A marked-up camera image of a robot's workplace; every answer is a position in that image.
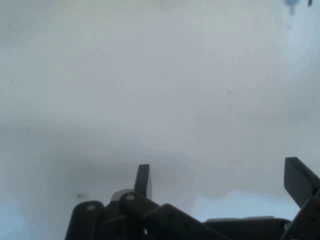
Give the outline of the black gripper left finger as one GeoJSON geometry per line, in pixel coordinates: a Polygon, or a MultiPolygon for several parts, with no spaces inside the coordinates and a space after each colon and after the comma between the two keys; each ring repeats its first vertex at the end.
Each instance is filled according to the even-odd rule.
{"type": "Polygon", "coordinates": [[[170,204],[151,200],[149,164],[138,166],[134,187],[108,205],[91,200],[72,211],[67,240],[223,240],[225,236],[170,204]]]}

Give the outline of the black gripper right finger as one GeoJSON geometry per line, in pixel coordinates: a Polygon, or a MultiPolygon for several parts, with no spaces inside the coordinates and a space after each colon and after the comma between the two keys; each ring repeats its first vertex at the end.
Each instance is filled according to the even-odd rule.
{"type": "Polygon", "coordinates": [[[284,161],[284,188],[299,206],[294,219],[285,227],[282,240],[320,238],[320,178],[299,158],[284,161]]]}

